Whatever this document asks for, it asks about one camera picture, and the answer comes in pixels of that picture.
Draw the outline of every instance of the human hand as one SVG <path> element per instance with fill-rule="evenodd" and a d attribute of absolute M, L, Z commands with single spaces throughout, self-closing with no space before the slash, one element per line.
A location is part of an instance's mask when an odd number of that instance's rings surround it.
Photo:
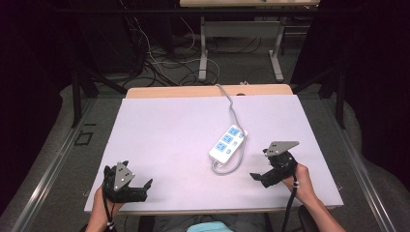
<path fill-rule="evenodd" d="M 319 199 L 314 192 L 313 185 L 308 173 L 308 168 L 298 163 L 298 165 L 296 166 L 295 174 L 299 182 L 299 188 L 296 193 L 296 198 L 298 198 L 304 205 L 317 203 Z M 287 186 L 287 188 L 292 191 L 294 181 L 293 177 L 290 176 L 282 181 Z"/>
<path fill-rule="evenodd" d="M 112 203 L 106 199 L 106 205 L 108 211 L 112 212 L 112 218 L 114 218 L 121 207 L 125 203 Z M 91 212 L 90 219 L 88 220 L 88 226 L 86 231 L 104 231 L 108 224 L 108 218 L 106 217 L 105 207 L 103 203 L 103 188 L 99 187 L 94 194 L 93 210 Z"/>

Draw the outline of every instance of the table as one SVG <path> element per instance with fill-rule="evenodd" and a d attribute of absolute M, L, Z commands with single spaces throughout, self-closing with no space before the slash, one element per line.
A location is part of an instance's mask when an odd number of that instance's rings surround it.
<path fill-rule="evenodd" d="M 212 172 L 208 152 L 232 125 L 229 100 L 217 86 L 157 87 L 129 90 L 102 157 L 103 168 L 129 160 L 141 187 L 151 178 L 144 203 L 130 203 L 121 213 L 134 215 L 272 212 L 284 209 L 290 192 L 282 183 L 264 188 L 250 172 L 271 169 L 262 150 L 273 140 L 297 140 L 289 150 L 311 168 L 317 195 L 328 207 L 342 200 L 297 96 L 287 85 L 224 86 L 241 125 L 249 132 L 241 166 L 228 176 Z M 235 163 L 234 156 L 227 164 Z M 85 206 L 91 212 L 93 196 Z"/>
<path fill-rule="evenodd" d="M 320 0 L 181 0 L 182 7 L 210 8 L 210 7 L 297 7 L 315 6 Z M 283 81 L 283 75 L 278 62 L 278 51 L 283 37 L 286 18 L 279 21 L 206 21 L 201 17 L 201 59 L 199 64 L 200 81 L 206 78 L 208 50 L 207 37 L 260 37 L 276 38 L 273 50 L 269 50 L 272 67 L 277 82 Z"/>

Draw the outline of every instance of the white cable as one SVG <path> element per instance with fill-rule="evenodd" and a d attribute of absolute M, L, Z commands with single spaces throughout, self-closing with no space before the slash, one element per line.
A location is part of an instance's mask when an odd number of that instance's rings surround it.
<path fill-rule="evenodd" d="M 165 62 L 165 61 L 161 61 L 158 62 L 158 64 L 166 64 L 166 65 L 178 65 L 178 64 L 187 64 L 187 63 L 191 63 L 191 62 L 195 62 L 195 61 L 200 61 L 201 59 L 193 59 L 193 60 L 189 60 L 189 61 L 181 61 L 181 62 Z M 217 62 L 211 60 L 211 59 L 206 59 L 207 61 L 211 61 L 212 63 L 215 64 L 215 66 L 218 69 L 218 73 L 217 73 L 217 77 L 220 76 L 220 66 L 217 64 Z"/>
<path fill-rule="evenodd" d="M 214 170 L 214 172 L 217 174 L 217 175 L 220 175 L 220 176 L 223 176 L 223 175 L 228 175 L 228 174 L 231 174 L 232 172 L 234 172 L 236 169 L 238 169 L 238 167 L 241 165 L 241 162 L 242 162 L 242 159 L 243 159 L 243 157 L 244 157 L 244 151 L 245 151 L 245 146 L 246 146 L 246 144 L 247 144 L 247 135 L 246 135 L 246 133 L 245 133 L 245 130 L 242 128 L 242 126 L 241 126 L 241 124 L 239 123 L 239 120 L 238 120 L 238 117 L 236 116 L 236 113 L 235 113 L 235 110 L 233 109 L 233 100 L 229 97 L 229 95 L 225 92 L 225 90 L 223 89 L 223 87 L 221 86 L 221 85 L 219 85 L 219 84 L 216 84 L 216 86 L 218 86 L 222 91 L 223 91 L 223 93 L 226 95 L 226 97 L 229 99 L 229 102 L 230 102 L 230 105 L 229 105 L 229 109 L 231 110 L 231 112 L 232 112 L 232 114 L 233 114 L 233 117 L 235 118 L 235 123 L 236 123 L 236 125 L 238 126 L 238 128 L 242 131 L 242 133 L 244 134 L 244 140 L 242 141 L 242 149 L 241 149 L 241 154 L 240 154 L 240 156 L 239 156 L 239 160 L 237 161 L 237 163 L 235 164 L 235 166 L 232 168 L 232 169 L 230 169 L 230 170 L 228 170 L 228 171 L 224 171 L 224 172 L 221 172 L 221 171 L 218 171 L 217 170 L 217 167 L 218 167 L 218 162 L 217 161 L 214 161 L 213 163 L 212 163 L 212 170 Z"/>
<path fill-rule="evenodd" d="M 182 17 L 180 17 L 181 18 L 181 20 L 183 20 L 184 22 L 185 22 L 185 24 L 187 25 L 187 27 L 190 29 L 190 34 L 191 34 L 191 36 L 192 36 L 192 44 L 190 45 L 190 47 L 188 47 L 187 49 L 186 49 L 186 51 L 188 51 L 188 50 L 190 50 L 194 45 L 195 45 L 195 33 L 193 33 L 193 30 L 192 30 L 192 28 L 190 28 L 190 26 L 188 25 L 188 23 L 182 18 Z"/>
<path fill-rule="evenodd" d="M 148 54 L 150 55 L 151 59 L 153 59 L 154 63 L 158 66 L 158 68 L 160 68 L 160 71 L 162 73 L 163 76 L 165 76 L 166 78 L 168 78 L 168 76 L 165 75 L 165 73 L 163 73 L 162 69 L 161 69 L 161 65 L 157 62 L 157 60 L 154 58 L 154 56 L 151 53 L 151 45 L 150 45 L 150 40 L 148 39 L 147 34 L 145 34 L 145 32 L 141 29 L 141 26 L 139 25 L 139 22 L 136 18 L 135 22 L 136 25 L 138 25 L 138 29 L 139 31 L 142 33 L 142 35 L 144 35 L 145 39 L 147 40 L 147 44 L 148 44 Z"/>

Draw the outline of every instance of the white power strip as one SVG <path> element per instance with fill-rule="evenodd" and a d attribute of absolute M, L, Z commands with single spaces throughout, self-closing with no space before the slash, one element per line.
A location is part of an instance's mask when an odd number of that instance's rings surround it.
<path fill-rule="evenodd" d="M 248 132 L 246 130 L 245 134 L 243 134 L 236 125 L 232 125 L 209 152 L 210 159 L 220 165 L 225 165 L 241 146 L 244 137 L 247 135 Z"/>

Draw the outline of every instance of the hand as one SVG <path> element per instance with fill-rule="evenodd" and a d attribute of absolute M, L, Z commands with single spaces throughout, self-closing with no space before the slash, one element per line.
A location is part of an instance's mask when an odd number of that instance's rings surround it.
<path fill-rule="evenodd" d="M 326 209 L 323 202 L 317 198 L 311 184 L 308 168 L 298 163 L 296 166 L 296 178 L 299 182 L 299 188 L 296 192 L 298 198 L 309 211 L 310 215 L 316 222 L 319 231 L 321 232 L 344 232 L 345 230 Z M 288 177 L 283 180 L 289 190 L 293 189 L 293 177 Z"/>
<path fill-rule="evenodd" d="M 114 218 L 125 203 L 114 204 L 106 199 L 106 205 L 110 213 L 112 210 L 112 218 Z M 94 194 L 93 210 L 90 219 L 88 220 L 86 231 L 104 231 L 107 224 L 108 218 L 106 217 L 105 207 L 103 205 L 103 188 L 99 187 Z"/>
<path fill-rule="evenodd" d="M 298 198 L 304 205 L 317 203 L 319 199 L 314 192 L 313 185 L 310 180 L 308 173 L 308 168 L 302 164 L 296 166 L 296 178 L 299 182 L 299 188 L 296 193 L 296 198 Z M 293 177 L 290 176 L 283 180 L 283 183 L 286 184 L 287 188 L 292 191 L 293 189 Z"/>

